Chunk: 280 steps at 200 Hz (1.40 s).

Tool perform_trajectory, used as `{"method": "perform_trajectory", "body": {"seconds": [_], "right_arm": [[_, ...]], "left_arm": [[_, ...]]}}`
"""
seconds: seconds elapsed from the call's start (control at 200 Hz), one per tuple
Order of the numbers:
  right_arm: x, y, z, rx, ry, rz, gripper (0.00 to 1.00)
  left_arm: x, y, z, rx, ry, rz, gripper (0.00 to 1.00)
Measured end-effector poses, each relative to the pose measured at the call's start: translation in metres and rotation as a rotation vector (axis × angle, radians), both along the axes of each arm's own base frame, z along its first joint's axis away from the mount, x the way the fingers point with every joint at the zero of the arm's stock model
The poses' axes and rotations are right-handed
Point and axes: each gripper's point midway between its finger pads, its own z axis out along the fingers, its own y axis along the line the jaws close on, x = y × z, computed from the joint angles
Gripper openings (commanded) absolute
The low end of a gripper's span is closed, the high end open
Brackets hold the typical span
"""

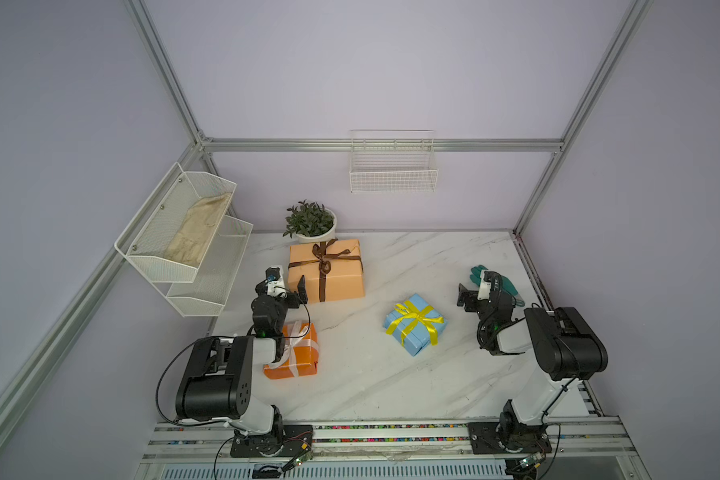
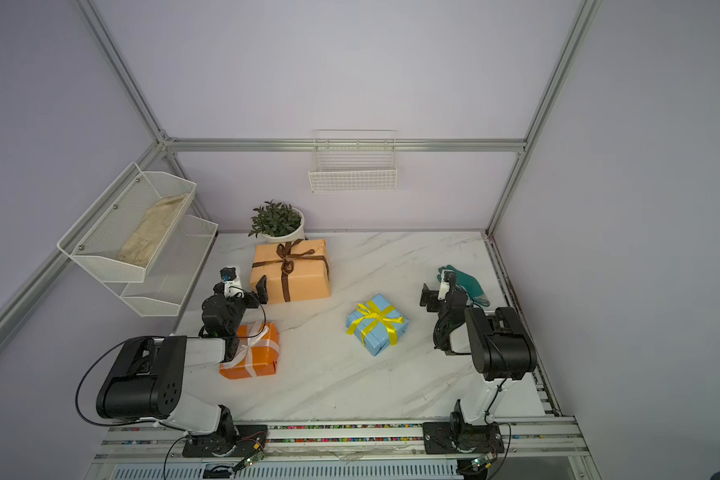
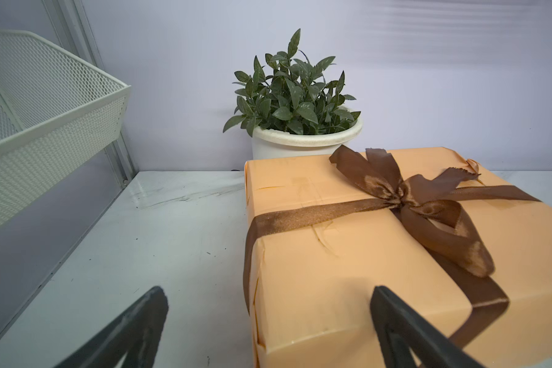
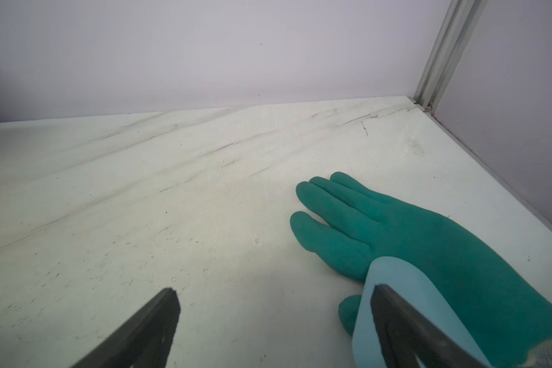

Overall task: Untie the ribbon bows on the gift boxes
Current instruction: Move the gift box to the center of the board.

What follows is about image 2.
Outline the light blue gift box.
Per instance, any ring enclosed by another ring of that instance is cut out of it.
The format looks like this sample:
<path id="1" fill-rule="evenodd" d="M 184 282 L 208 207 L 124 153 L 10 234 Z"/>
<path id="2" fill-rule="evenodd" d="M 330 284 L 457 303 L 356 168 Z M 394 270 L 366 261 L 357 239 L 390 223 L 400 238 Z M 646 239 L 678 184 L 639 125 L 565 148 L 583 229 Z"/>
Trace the light blue gift box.
<path id="1" fill-rule="evenodd" d="M 406 333 L 409 320 L 383 295 L 359 303 L 348 315 L 346 333 L 356 337 L 363 347 L 377 356 L 399 343 Z"/>

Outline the yellow ribbon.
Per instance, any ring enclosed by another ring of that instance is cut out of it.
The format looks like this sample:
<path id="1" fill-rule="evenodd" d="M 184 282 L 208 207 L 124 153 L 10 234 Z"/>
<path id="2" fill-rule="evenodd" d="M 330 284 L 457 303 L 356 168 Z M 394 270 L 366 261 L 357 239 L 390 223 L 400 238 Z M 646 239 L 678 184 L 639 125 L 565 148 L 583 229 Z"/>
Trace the yellow ribbon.
<path id="1" fill-rule="evenodd" d="M 399 341 L 398 325 L 405 326 L 406 319 L 389 304 L 381 309 L 373 300 L 366 303 L 359 303 L 355 309 L 359 317 L 347 325 L 347 334 L 354 335 L 360 332 L 360 339 L 363 345 L 367 343 L 367 337 L 373 330 L 381 325 L 387 332 L 387 339 L 390 346 L 396 345 Z"/>

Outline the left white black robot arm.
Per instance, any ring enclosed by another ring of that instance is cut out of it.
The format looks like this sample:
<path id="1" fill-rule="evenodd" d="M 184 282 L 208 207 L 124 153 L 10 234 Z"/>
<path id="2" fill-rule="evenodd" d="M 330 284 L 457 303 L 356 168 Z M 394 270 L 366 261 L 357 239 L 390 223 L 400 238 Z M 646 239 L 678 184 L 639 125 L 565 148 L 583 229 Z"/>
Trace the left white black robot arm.
<path id="1" fill-rule="evenodd" d="M 244 290 L 233 267 L 221 270 L 221 281 L 201 306 L 203 325 L 196 336 L 140 336 L 116 345 L 118 352 L 96 398 L 96 413 L 110 426 L 156 423 L 185 432 L 195 441 L 235 443 L 237 427 L 222 405 L 187 392 L 184 373 L 191 367 L 242 365 L 252 357 L 254 342 L 264 336 L 265 320 L 240 334 L 245 311 L 268 303 L 267 278 Z"/>

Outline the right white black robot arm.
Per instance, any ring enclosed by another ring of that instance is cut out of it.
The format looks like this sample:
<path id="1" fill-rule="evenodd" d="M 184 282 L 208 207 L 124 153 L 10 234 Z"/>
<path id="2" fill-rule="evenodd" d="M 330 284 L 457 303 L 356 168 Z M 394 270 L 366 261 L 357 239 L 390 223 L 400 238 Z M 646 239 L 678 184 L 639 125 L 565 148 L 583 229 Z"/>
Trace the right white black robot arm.
<path id="1" fill-rule="evenodd" d="M 433 346 L 448 356 L 458 356 L 451 335 L 464 329 L 468 350 L 479 379 L 472 390 L 459 399 L 455 414 L 470 425 L 496 421 L 498 410 L 509 392 L 538 363 L 536 348 L 516 310 L 498 307 L 492 312 L 469 301 L 467 293 L 447 283 L 444 290 L 424 285 L 420 306 L 437 315 L 432 334 Z"/>

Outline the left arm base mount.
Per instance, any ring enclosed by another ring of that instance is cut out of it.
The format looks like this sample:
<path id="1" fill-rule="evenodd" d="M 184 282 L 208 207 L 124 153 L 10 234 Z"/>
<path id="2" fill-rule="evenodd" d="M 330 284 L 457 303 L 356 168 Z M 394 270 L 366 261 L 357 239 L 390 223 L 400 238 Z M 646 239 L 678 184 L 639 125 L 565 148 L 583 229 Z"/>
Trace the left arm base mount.
<path id="1" fill-rule="evenodd" d="M 264 424 L 237 425 L 231 436 L 222 433 L 194 435 L 185 443 L 184 458 L 248 457 L 266 444 L 268 427 Z"/>

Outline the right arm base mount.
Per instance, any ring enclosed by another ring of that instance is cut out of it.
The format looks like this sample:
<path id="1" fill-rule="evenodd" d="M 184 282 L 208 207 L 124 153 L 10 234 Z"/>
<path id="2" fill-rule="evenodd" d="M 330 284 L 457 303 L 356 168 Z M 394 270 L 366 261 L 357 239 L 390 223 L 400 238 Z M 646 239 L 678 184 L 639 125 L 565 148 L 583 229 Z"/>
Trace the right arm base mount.
<path id="1" fill-rule="evenodd" d="M 427 454 L 504 453 L 503 437 L 497 423 L 489 425 L 425 422 L 422 424 Z"/>

